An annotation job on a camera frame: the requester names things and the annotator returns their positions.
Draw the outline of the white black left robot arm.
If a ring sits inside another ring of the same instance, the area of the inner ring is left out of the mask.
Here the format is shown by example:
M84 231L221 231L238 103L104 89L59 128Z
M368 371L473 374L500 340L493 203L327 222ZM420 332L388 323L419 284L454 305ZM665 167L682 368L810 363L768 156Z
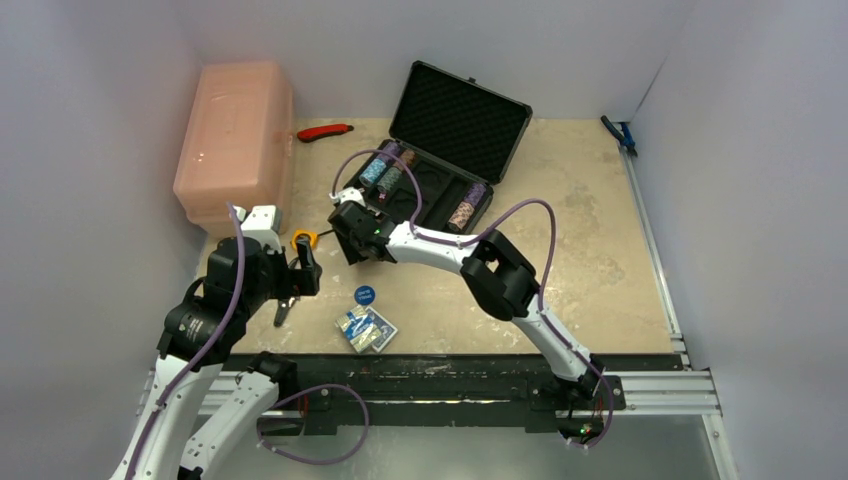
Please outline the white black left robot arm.
M295 364L261 353L217 411L195 425L248 321L269 300L316 295L322 273L305 240L297 245L300 265L286 260L278 207L229 211L234 236L217 243L205 275L166 315L151 392L115 479L211 479L263 409L297 399Z

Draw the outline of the purple black poker chip roll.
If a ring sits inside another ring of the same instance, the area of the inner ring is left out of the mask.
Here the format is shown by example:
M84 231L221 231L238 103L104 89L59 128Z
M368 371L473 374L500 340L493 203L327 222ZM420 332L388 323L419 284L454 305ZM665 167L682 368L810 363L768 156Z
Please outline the purple black poker chip roll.
M476 208L480 201L484 198L486 193L487 187L485 184L474 183L466 192L463 198L463 202L470 205L472 208Z

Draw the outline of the orange blue poker chip roll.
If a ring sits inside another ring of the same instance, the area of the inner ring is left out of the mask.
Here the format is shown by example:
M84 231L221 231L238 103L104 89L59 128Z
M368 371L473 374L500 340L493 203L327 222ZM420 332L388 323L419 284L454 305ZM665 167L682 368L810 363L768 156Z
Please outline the orange blue poker chip roll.
M461 202L449 218L447 227L453 232L461 233L465 229L474 212L475 208Z

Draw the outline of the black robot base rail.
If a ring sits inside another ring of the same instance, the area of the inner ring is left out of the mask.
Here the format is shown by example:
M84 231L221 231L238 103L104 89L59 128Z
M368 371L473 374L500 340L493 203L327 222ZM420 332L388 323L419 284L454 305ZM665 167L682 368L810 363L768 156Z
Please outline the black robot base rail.
M625 408L624 376L680 372L672 354L601 354L613 389L593 399L567 392L539 354L355 355L286 354L296 377L287 397L326 388L276 407L261 421L270 435L334 435L341 426L510 427L527 433L600 430L599 408Z

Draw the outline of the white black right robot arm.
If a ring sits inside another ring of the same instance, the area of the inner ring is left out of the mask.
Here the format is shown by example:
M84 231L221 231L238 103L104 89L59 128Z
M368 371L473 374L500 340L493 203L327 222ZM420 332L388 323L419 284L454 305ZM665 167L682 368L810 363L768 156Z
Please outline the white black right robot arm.
M461 276L480 309L515 325L537 348L569 404L584 407L600 392L614 397L604 367L544 299L534 266L495 227L478 236L448 234L379 219L354 201L336 206L328 222L356 261L420 264Z

